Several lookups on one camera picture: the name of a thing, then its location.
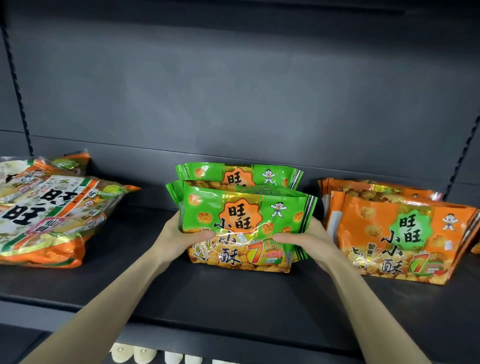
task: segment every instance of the person's left hand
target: person's left hand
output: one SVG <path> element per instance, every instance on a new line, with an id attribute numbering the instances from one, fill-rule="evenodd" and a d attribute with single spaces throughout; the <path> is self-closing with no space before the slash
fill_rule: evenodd
<path id="1" fill-rule="evenodd" d="M 184 234 L 179 230 L 180 212 L 165 223 L 162 232 L 150 248 L 160 263 L 171 262 L 178 258 L 185 249 L 195 243 L 212 239 L 213 231 L 204 230 L 192 234 Z"/>

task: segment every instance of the hand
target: hand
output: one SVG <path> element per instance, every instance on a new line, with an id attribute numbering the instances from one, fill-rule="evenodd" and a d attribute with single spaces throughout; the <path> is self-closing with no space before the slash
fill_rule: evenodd
<path id="1" fill-rule="evenodd" d="M 213 231 L 204 230 L 192 234 L 184 234 L 179 230 L 180 212 L 165 223 L 162 232 L 150 248 L 161 263 L 171 262 L 178 258 L 185 249 L 195 243 L 212 239 Z"/>
<path id="2" fill-rule="evenodd" d="M 301 246 L 323 269 L 326 262 L 343 256 L 332 238 L 328 236 L 322 223 L 313 217 L 307 231 L 303 234 L 277 233 L 273 235 L 273 239 L 279 243 Z"/>

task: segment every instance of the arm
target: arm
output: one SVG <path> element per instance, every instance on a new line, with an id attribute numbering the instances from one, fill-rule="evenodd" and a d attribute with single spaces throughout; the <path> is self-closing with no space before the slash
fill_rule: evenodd
<path id="1" fill-rule="evenodd" d="M 211 231 L 183 234 L 178 225 L 177 212 L 147 252 L 22 364 L 101 363 L 154 278 L 187 246 L 213 238 Z"/>
<path id="2" fill-rule="evenodd" d="M 332 277 L 368 364 L 431 364 L 317 219 L 312 218 L 305 234 L 275 234 L 273 238 L 302 246 Z"/>

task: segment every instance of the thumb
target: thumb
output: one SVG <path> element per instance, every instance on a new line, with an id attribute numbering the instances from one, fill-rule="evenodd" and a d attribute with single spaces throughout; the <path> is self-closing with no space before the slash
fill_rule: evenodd
<path id="1" fill-rule="evenodd" d="M 273 240 L 279 243 L 301 245 L 302 241 L 305 241 L 305 234 L 279 232 L 273 234 Z"/>
<path id="2" fill-rule="evenodd" d="M 183 234 L 182 245 L 189 246 L 195 243 L 201 243 L 205 240 L 212 239 L 214 236 L 215 234 L 211 230 L 203 230 L 191 234 Z"/>

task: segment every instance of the person's left thumb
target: person's left thumb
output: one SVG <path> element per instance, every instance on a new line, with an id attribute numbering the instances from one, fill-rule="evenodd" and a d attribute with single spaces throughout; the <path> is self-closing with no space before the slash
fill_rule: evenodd
<path id="1" fill-rule="evenodd" d="M 191 234 L 183 234 L 182 245 L 190 246 L 195 243 L 201 243 L 206 240 L 210 240 L 215 236 L 214 232 L 211 230 L 203 230 L 199 232 L 194 232 Z"/>

